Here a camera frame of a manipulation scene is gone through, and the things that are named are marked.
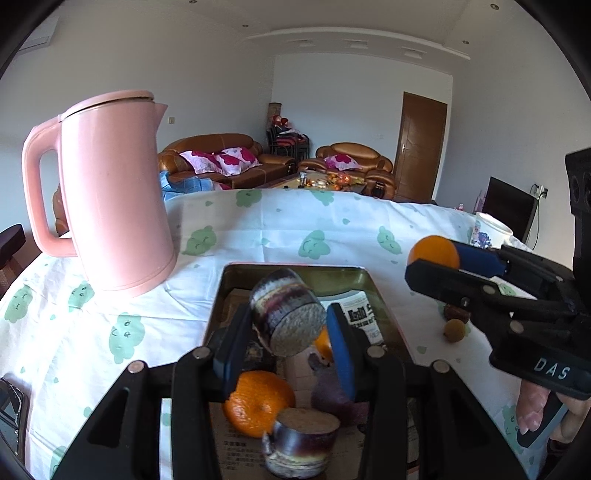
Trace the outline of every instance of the kettle lid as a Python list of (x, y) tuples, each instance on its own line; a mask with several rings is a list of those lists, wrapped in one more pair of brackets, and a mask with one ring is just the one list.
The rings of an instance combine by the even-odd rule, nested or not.
[(68, 110), (66, 110), (64, 113), (60, 115), (60, 122), (64, 121), (70, 115), (81, 112), (82, 110), (86, 110), (87, 108), (91, 108), (102, 103), (109, 103), (125, 99), (144, 99), (154, 101), (154, 94), (147, 90), (119, 90), (118, 92), (97, 95), (96, 97), (83, 100), (82, 102), (70, 107)]

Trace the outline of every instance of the kettle handle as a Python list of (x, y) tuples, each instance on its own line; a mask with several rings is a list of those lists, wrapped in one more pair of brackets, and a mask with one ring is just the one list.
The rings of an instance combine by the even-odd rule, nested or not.
[(55, 150), (58, 157), (61, 156), (60, 141), (59, 117), (31, 130), (22, 148), (22, 180), (31, 230), (39, 248), (52, 257), (75, 257), (76, 249), (71, 238), (56, 238), (51, 234), (41, 192), (41, 156), (50, 150)]

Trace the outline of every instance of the ceiling light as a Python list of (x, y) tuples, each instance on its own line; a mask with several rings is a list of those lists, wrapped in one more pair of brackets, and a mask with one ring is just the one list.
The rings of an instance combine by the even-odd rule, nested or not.
[(349, 44), (349, 48), (358, 48), (360, 50), (366, 50), (369, 48), (367, 40), (345, 40)]
[(297, 44), (298, 47), (315, 47), (316, 44), (311, 38), (294, 38), (293, 40), (287, 40), (287, 43)]
[(423, 54), (425, 54), (425, 51), (422, 50), (415, 50), (414, 48), (406, 48), (406, 47), (402, 47), (403, 50), (403, 55), (405, 57), (411, 57), (412, 59), (417, 59), (417, 60), (421, 60), (423, 58)]

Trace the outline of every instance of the mandarin orange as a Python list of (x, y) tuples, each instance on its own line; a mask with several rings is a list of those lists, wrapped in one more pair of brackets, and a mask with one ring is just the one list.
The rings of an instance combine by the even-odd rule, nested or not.
[(295, 406), (296, 395), (289, 383), (272, 372), (253, 370), (240, 374), (222, 410), (238, 432), (261, 438), (264, 432), (272, 432), (281, 410)]
[(427, 260), (445, 267), (460, 268), (460, 255), (447, 238), (438, 235), (421, 238), (408, 254), (408, 265), (418, 259)]
[(326, 325), (322, 327), (322, 331), (318, 338), (314, 340), (314, 346), (322, 358), (327, 359), (329, 362), (333, 362), (332, 347), (330, 346), (329, 331)]

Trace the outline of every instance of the mug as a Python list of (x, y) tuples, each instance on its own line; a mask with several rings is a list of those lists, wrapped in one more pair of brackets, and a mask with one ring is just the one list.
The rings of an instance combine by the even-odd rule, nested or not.
[(470, 245), (480, 248), (500, 248), (508, 244), (513, 230), (488, 213), (477, 212)]

